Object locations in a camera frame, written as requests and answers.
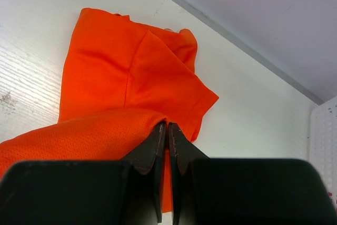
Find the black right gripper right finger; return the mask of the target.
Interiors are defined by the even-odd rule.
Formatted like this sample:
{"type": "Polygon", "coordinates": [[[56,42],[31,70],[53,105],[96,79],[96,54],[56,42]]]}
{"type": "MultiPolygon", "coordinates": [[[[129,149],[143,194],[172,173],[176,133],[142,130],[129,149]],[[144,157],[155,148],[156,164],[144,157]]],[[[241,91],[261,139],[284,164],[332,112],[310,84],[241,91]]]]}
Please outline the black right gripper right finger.
{"type": "Polygon", "coordinates": [[[316,169],[299,159],[209,158],[168,126],[173,224],[336,224],[316,169]]]}

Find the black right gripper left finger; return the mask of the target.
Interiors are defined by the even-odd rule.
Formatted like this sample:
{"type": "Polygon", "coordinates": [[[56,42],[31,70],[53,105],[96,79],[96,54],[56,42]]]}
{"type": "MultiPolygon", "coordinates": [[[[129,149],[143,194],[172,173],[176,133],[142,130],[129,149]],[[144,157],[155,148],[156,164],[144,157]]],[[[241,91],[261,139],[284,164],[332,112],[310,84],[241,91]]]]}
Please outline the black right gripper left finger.
{"type": "Polygon", "coordinates": [[[119,160],[21,161],[1,179],[1,224],[158,224],[166,124],[119,160]]]}

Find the orange t shirt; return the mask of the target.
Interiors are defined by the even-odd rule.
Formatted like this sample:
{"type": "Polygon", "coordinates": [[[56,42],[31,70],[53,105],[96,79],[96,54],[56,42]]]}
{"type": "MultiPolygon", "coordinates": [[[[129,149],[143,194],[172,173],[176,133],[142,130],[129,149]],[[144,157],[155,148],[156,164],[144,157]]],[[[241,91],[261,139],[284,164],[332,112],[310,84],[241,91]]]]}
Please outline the orange t shirt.
{"type": "Polygon", "coordinates": [[[195,74],[197,41],[85,8],[70,41],[58,122],[1,143],[1,174],[24,160],[117,160],[160,122],[195,141],[218,96],[195,74]]]}

